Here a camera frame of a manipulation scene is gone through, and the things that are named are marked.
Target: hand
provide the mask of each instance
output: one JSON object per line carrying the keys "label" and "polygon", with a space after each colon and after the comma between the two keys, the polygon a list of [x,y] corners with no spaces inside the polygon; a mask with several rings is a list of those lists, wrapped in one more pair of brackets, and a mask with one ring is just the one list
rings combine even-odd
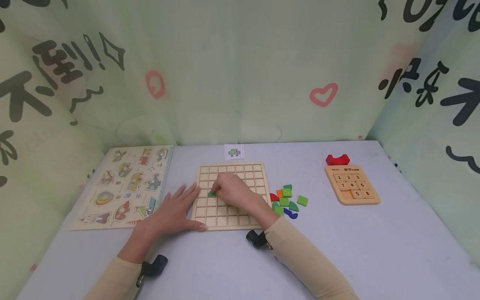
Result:
{"label": "hand", "polygon": [[264,230],[280,217],[261,195],[252,192],[247,184],[233,173],[220,173],[210,191],[227,204],[246,210]]}

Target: green square tile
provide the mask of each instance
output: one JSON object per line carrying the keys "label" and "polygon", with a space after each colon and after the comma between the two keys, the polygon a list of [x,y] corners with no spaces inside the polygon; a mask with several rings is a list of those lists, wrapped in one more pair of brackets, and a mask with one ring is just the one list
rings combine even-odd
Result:
{"label": "green square tile", "polygon": [[275,206],[275,212],[281,216],[283,216],[283,207]]}
{"label": "green square tile", "polygon": [[288,198],[280,198],[280,206],[288,206],[289,203]]}
{"label": "green square tile", "polygon": [[282,189],[282,194],[284,197],[290,198],[292,196],[292,190],[291,189]]}
{"label": "green square tile", "polygon": [[303,205],[303,206],[307,206],[308,198],[299,195],[297,203],[300,204],[300,205]]}

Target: pattern card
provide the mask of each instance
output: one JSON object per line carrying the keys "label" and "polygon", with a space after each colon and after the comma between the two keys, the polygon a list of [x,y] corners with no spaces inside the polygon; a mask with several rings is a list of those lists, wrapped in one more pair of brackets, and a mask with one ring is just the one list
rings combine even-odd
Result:
{"label": "pattern card", "polygon": [[225,144],[225,160],[245,159],[243,144]]}
{"label": "pattern card", "polygon": [[70,230],[134,227],[158,209],[173,146],[112,148]]}

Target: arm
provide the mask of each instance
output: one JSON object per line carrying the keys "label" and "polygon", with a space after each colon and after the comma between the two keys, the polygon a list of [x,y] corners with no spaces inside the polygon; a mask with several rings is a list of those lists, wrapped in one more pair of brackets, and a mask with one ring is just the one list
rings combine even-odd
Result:
{"label": "arm", "polygon": [[160,208],[133,228],[125,246],[112,259],[85,299],[134,299],[138,292],[136,282],[142,262],[158,237],[182,230],[206,230],[205,224],[190,221],[186,217],[188,207],[199,192],[200,188],[193,184],[186,191],[185,185],[182,185],[173,196],[168,193]]}
{"label": "arm", "polygon": [[310,292],[321,300],[358,300],[352,287],[335,266],[263,198],[250,191],[233,173],[218,175],[212,192],[228,204],[243,208],[265,230],[274,256],[287,266]]}

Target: black clip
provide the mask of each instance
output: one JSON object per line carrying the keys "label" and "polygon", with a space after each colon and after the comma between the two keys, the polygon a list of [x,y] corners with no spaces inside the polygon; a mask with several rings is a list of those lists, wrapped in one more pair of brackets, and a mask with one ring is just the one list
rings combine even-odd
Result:
{"label": "black clip", "polygon": [[260,233],[260,235],[258,235],[255,230],[250,230],[248,233],[247,233],[247,240],[252,243],[252,245],[255,247],[255,248],[261,248],[262,246],[264,246],[265,244],[268,245],[268,247],[270,248],[270,250],[272,250],[272,246],[270,246],[270,244],[267,242],[267,238],[265,237],[265,232],[262,231],[262,233]]}
{"label": "black clip", "polygon": [[143,262],[142,271],[137,279],[137,288],[142,285],[144,277],[160,276],[168,263],[168,259],[163,255],[157,255],[153,263]]}

